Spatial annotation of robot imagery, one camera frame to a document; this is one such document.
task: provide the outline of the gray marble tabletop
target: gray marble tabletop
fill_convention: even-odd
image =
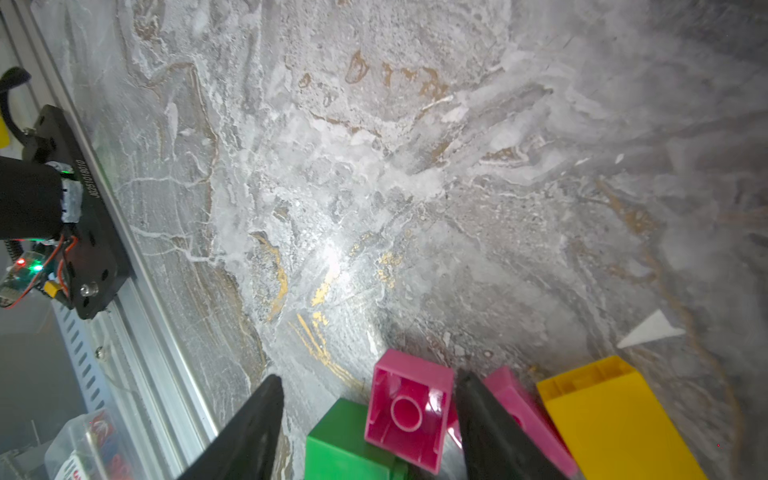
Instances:
[[[33,12],[217,423],[283,377],[277,478],[393,347],[532,389],[618,353],[726,479],[768,469],[758,5]],[[656,310],[685,335],[617,349]]]

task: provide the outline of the plastic container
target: plastic container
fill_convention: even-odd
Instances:
[[[643,376],[618,356],[538,384],[588,480],[705,480]]]
[[[45,453],[53,480],[141,480],[145,478],[119,417],[106,409],[80,415],[64,425]]]
[[[405,480],[408,464],[363,438],[366,406],[339,399],[306,437],[305,480]]]
[[[373,370],[366,441],[438,473],[453,370],[387,350]]]

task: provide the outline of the yellow toy block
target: yellow toy block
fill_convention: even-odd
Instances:
[[[11,144],[11,138],[8,136],[8,128],[0,118],[0,148],[5,148]]]
[[[537,387],[588,480],[707,480],[643,376],[618,356]]]

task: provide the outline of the aluminum rail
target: aluminum rail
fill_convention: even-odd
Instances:
[[[28,3],[0,0],[0,13],[21,66],[32,76],[29,86],[33,100],[38,109],[50,104],[65,112],[133,267],[107,311],[91,321],[91,336],[98,341],[112,341],[121,351],[103,368],[108,375],[114,375],[112,379],[130,376],[132,387],[116,383],[111,393],[117,398],[126,397],[118,402],[121,405],[139,398],[145,414],[122,412],[128,417],[124,421],[141,421],[129,430],[146,429],[149,437],[134,441],[153,443],[164,464],[163,476],[175,478],[216,437],[218,428]]]

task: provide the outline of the black cable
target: black cable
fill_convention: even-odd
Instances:
[[[2,120],[5,122],[5,126],[8,127],[8,131],[10,131],[22,145],[27,144],[27,136],[13,121],[11,110],[8,106],[8,91],[19,85],[25,84],[30,78],[32,78],[32,76],[29,72],[21,67],[9,68],[0,78],[0,114],[2,115]]]
[[[15,262],[24,255],[22,242],[18,240],[3,240],[3,242],[5,243],[5,249],[8,251],[8,256],[11,257],[11,262]]]

